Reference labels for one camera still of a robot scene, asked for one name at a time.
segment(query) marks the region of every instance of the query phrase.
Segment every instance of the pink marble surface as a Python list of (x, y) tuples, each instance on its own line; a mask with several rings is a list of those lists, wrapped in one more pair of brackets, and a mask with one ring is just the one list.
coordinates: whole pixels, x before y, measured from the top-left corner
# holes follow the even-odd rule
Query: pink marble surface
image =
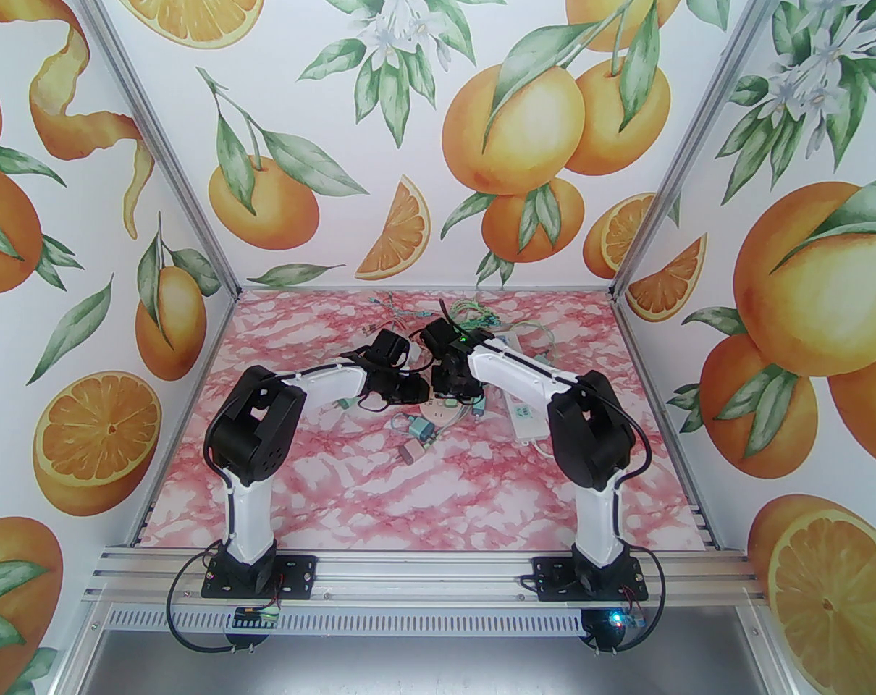
[[(451, 304), (471, 294), (444, 291)], [(369, 327), (391, 311), (369, 299), (384, 292), (257, 292), (243, 294), (203, 393), (171, 461), (167, 479), (141, 534), (143, 546), (204, 547), (222, 536), (222, 484), (203, 464), (202, 440), (216, 409), (244, 368), (305, 368), (371, 341)], [(557, 340), (551, 360), (576, 373), (610, 378), (621, 404), (644, 427), (653, 466), (626, 484), (623, 535), (653, 549), (703, 549), (666, 446), (603, 294), (478, 292), (502, 321), (540, 321)], [(407, 311), (438, 311), (434, 292), (392, 292)], [(431, 318), (394, 321), (404, 334)], [(516, 330), (529, 355), (549, 342), (539, 329)], [(499, 550), (567, 549), (576, 513), (573, 484), (554, 460), (522, 446), (495, 387), (487, 414), (468, 415), (407, 466), (397, 453), (408, 435), (389, 420), (417, 407), (368, 413), (329, 405), (303, 414), (285, 466), (273, 479), (272, 524), (279, 546), (298, 549)], [(402, 426), (405, 420), (396, 420)], [(550, 452), (550, 442), (541, 448)], [(632, 466), (642, 459), (638, 445)]]

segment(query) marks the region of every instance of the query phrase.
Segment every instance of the wall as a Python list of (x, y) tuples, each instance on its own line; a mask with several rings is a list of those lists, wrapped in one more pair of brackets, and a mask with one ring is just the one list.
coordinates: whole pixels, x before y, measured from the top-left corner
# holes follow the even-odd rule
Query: wall
[(738, 78), (623, 310), (796, 665), (876, 692), (876, 0), (782, 0)]
[(99, 0), (236, 275), (344, 287), (606, 284), (630, 237), (594, 222), (657, 187), (746, 0), (179, 2)]
[(47, 689), (230, 304), (105, 65), (65, 0), (0, 0), (0, 695)]

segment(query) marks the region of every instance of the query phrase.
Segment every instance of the black mounting plate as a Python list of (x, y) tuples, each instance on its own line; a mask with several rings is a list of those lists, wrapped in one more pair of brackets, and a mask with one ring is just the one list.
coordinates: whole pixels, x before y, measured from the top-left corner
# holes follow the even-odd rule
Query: black mounting plate
[(230, 575), (217, 556), (210, 559), (200, 596), (214, 599), (272, 599), (276, 592), (277, 598), (282, 600), (309, 599), (313, 593), (313, 582), (316, 581), (318, 561), (319, 557), (308, 554), (278, 554), (274, 557), (269, 582), (256, 594), (255, 589), (250, 589)]
[(570, 556), (535, 556), (531, 559), (538, 602), (627, 602), (623, 588), (631, 590), (634, 599), (647, 599), (647, 584), (640, 562), (631, 557), (627, 570), (613, 576), (610, 582), (593, 594), (586, 592), (574, 571)]

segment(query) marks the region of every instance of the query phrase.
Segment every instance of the gray floor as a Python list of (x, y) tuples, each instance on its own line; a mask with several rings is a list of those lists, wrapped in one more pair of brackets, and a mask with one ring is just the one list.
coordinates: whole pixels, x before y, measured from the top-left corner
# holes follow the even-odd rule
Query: gray floor
[(373, 636), (272, 636), (253, 654), (203, 655), (167, 633), (113, 632), (81, 695), (764, 692), (732, 610), (678, 608), (667, 609), (643, 646), (598, 657), (577, 639)]

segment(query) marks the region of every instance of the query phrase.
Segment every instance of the power strip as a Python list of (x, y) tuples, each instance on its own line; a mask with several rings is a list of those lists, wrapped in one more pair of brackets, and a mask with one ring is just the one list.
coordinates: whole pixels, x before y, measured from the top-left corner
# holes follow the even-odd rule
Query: power strip
[[(518, 337), (514, 332), (497, 332), (494, 335), (512, 350), (521, 353), (521, 344), (518, 343)], [(505, 407), (508, 408), (508, 419), (512, 423), (512, 429), (515, 431), (515, 437), (518, 441), (527, 444), (531, 440), (544, 440), (545, 437), (550, 437), (550, 427), (544, 414), (535, 410), (534, 407), (528, 406), (520, 398), (513, 397), (508, 391), (503, 392), (503, 394), (505, 395)]]

